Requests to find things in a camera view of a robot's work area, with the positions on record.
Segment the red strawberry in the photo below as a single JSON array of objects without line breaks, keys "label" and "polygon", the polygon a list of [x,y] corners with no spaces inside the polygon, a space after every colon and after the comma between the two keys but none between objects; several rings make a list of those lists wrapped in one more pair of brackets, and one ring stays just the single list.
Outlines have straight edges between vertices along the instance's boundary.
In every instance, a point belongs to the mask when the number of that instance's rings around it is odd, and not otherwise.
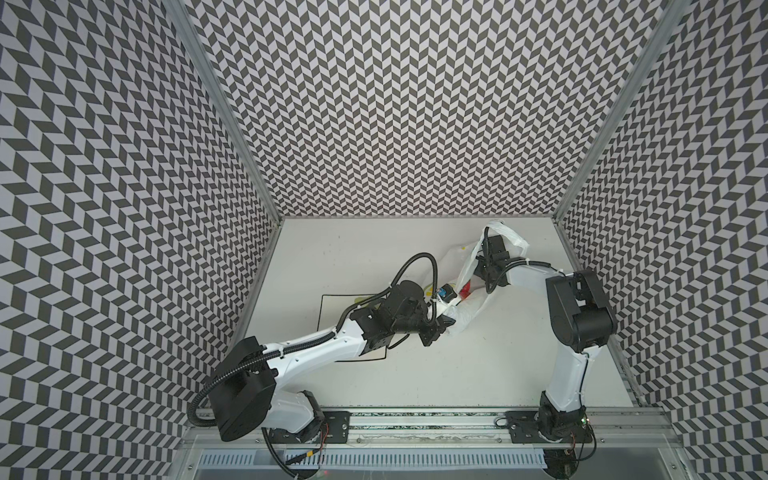
[{"label": "red strawberry", "polygon": [[463,285],[461,290],[459,291],[459,296],[461,299],[466,299],[471,294],[471,283],[467,282]]}]

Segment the white plastic bag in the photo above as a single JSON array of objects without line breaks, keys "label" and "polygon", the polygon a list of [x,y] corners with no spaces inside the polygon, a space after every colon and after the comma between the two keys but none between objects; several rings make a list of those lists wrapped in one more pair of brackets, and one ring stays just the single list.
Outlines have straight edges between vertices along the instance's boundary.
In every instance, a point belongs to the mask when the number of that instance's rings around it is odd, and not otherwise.
[{"label": "white plastic bag", "polygon": [[473,243],[450,247],[438,258],[438,286],[451,284],[456,292],[467,282],[471,283],[471,294],[442,315],[453,318],[456,323],[444,333],[448,338],[455,338],[463,332],[470,323],[487,307],[489,294],[485,292],[485,282],[473,274],[476,256],[481,249],[482,240],[493,235],[501,235],[513,258],[526,257],[529,243],[516,231],[502,221],[492,220],[486,224],[480,233],[480,238]]}]

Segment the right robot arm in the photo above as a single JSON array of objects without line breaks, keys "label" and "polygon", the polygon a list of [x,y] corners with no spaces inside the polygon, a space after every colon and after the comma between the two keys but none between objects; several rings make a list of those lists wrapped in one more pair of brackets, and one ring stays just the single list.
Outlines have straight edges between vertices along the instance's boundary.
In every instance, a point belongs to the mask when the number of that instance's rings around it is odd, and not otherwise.
[{"label": "right robot arm", "polygon": [[595,438],[584,401],[590,364],[617,331],[603,284],[592,270],[564,272],[551,263],[514,256],[504,238],[485,228],[474,275],[487,295],[522,286],[547,299],[551,330],[559,342],[553,374],[531,416],[507,418],[508,428],[534,430],[539,442],[590,441]]}]

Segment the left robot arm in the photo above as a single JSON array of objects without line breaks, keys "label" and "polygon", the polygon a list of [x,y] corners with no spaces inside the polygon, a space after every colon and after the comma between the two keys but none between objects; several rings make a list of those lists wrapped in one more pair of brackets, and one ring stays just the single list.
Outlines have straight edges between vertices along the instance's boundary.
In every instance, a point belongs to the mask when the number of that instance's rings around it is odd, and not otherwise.
[{"label": "left robot arm", "polygon": [[454,325],[445,313],[460,301],[449,284],[426,295],[417,283],[404,280],[350,305],[327,329],[266,345],[245,338],[190,402],[189,420],[216,427],[224,442],[260,428],[308,442],[319,433],[325,414],[310,391],[291,392],[290,384],[333,363],[386,350],[395,336],[416,335],[429,347]]}]

